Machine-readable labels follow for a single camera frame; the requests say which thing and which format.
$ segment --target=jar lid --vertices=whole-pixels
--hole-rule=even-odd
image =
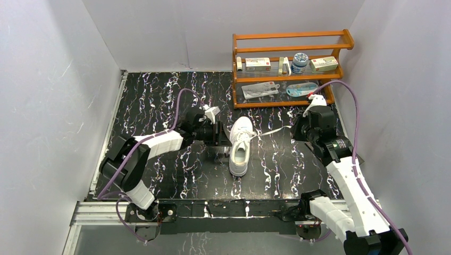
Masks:
[[[307,65],[308,56],[305,53],[299,52],[293,57],[293,63],[299,66]]]

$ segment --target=blue package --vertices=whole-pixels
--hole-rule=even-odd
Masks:
[[[317,88],[318,85],[313,82],[292,84],[287,87],[287,94],[292,97],[307,96],[309,93],[314,92]]]

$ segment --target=black platform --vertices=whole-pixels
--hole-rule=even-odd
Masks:
[[[233,108],[230,72],[129,73],[111,138],[121,133],[146,135],[162,131],[174,122],[176,97],[181,88],[195,90],[210,106],[219,106],[220,120],[230,130],[240,116],[248,116],[261,132],[292,125],[305,107]],[[198,106],[183,94],[180,111]],[[187,149],[152,158],[143,180],[159,199],[295,199],[306,191],[324,190],[341,198],[332,177],[302,143],[290,139],[288,129],[255,138],[248,171],[233,177],[223,150],[195,142]],[[96,192],[107,180],[99,177]]]

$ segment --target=blue jar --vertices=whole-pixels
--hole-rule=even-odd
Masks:
[[[308,56],[305,53],[296,53],[293,57],[293,62],[291,63],[291,70],[294,73],[302,73],[303,70],[307,67],[308,64]]]

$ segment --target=shoe tongue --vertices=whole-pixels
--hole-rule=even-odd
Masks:
[[[240,142],[237,147],[238,147],[238,149],[246,150],[246,145],[244,144],[244,142]]]

